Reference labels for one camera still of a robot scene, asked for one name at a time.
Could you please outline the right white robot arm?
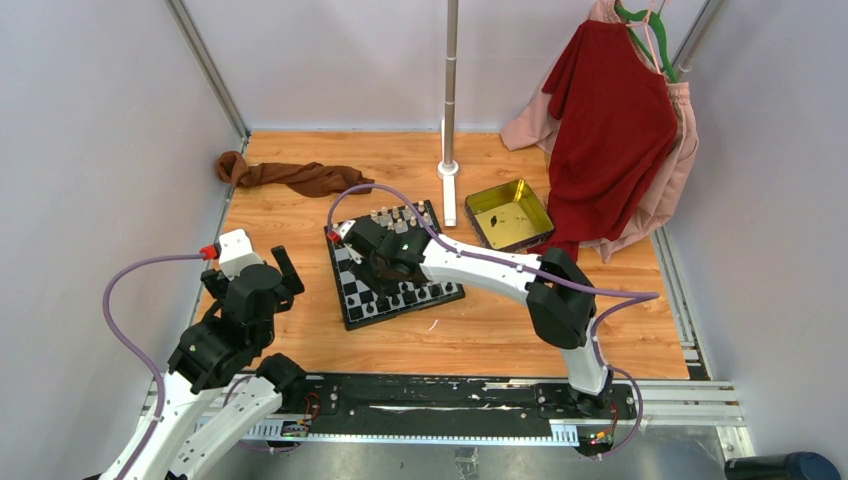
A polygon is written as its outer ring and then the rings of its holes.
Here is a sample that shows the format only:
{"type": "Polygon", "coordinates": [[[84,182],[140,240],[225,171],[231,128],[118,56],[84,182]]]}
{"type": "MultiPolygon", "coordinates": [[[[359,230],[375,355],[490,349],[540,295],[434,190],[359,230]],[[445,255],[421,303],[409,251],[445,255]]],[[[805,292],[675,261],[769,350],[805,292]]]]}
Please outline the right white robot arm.
{"type": "Polygon", "coordinates": [[[390,230],[369,218],[348,220],[328,236],[347,249],[355,276],[381,295],[400,282],[451,282],[525,306],[535,334],[564,359],[575,411],[592,418],[609,407],[610,372],[593,344],[595,296],[568,254],[559,249],[542,256],[510,254],[464,244],[429,227],[390,230]]]}

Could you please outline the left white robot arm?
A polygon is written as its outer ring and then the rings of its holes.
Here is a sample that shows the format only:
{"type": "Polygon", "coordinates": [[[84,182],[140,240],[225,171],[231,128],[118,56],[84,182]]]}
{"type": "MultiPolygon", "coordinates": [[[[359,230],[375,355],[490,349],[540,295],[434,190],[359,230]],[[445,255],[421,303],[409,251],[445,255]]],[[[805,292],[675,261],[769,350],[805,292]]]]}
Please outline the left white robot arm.
{"type": "Polygon", "coordinates": [[[156,400],[103,479],[200,479],[269,414],[298,411],[306,400],[307,374],[274,354],[245,386],[202,427],[203,413],[233,384],[238,373],[273,341],[274,317],[291,309],[305,287],[286,249],[272,248],[270,265],[250,247],[221,240],[195,259],[217,259],[202,273],[213,305],[186,329],[168,360],[155,372],[156,400]]]}

